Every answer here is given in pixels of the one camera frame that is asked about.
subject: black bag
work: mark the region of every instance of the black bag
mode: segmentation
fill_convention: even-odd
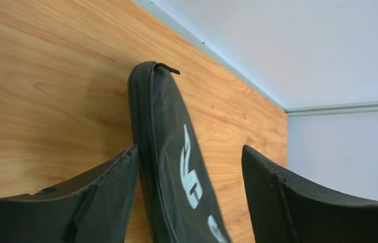
[[[138,168],[131,146],[35,195],[0,198],[0,243],[123,242]]]
[[[242,173],[256,242],[378,243],[378,201],[318,185],[249,146]]]
[[[153,239],[230,242],[189,113],[170,72],[179,74],[165,64],[144,62],[128,79]]]

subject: wooden surface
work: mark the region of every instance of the wooden surface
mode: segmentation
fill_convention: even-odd
[[[132,1],[0,0],[0,196],[35,193],[129,146],[127,77],[147,60],[181,71],[227,229],[253,242],[241,149],[285,165],[286,115]],[[151,242],[140,187],[126,242]]]

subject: zippered case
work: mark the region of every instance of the zippered case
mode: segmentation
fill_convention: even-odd
[[[138,169],[131,146],[37,194],[0,198],[0,243],[123,242]]]
[[[230,242],[189,113],[170,72],[137,65],[128,79],[134,142],[154,242]]]
[[[378,201],[318,185],[249,146],[242,173],[256,242],[378,243]]]

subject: wood grain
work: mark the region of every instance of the wood grain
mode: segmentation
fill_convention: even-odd
[[[0,196],[35,193],[132,143],[127,77],[176,77],[234,242],[253,242],[240,158],[287,160],[287,117],[132,1],[0,0]],[[126,242],[151,242],[138,187]]]

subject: black pouch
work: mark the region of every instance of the black pouch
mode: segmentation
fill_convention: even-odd
[[[242,173],[256,242],[378,243],[378,201],[318,185],[249,146]]]
[[[37,194],[0,198],[0,243],[123,242],[138,169],[131,146]]]
[[[128,79],[134,142],[154,242],[230,242],[189,113],[162,63],[137,65]]]

